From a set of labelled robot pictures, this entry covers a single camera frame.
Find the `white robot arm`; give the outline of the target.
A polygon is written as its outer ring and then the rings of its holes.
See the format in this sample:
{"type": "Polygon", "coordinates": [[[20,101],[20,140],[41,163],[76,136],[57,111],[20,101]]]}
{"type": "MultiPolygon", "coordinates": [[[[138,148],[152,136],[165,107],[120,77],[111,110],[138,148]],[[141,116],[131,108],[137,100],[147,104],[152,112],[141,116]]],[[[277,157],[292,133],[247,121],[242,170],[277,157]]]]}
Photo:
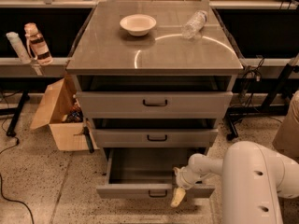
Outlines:
{"type": "Polygon", "coordinates": [[[299,196],[299,163],[250,141],[231,145],[221,160],[193,154],[174,172],[173,207],[196,182],[221,176],[222,224],[283,224],[278,199],[299,196]]]}

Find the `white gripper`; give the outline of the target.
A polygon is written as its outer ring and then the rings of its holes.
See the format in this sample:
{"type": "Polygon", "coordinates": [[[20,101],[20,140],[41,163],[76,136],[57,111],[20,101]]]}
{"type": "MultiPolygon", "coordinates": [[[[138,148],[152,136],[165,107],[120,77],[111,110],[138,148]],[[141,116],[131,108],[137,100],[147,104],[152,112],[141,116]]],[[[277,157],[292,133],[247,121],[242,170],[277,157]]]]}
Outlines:
{"type": "Polygon", "coordinates": [[[178,188],[174,188],[173,198],[170,206],[178,207],[183,201],[186,190],[192,189],[199,181],[203,181],[211,176],[211,173],[203,173],[198,170],[193,170],[190,166],[183,166],[181,168],[173,168],[175,180],[178,188]]]}

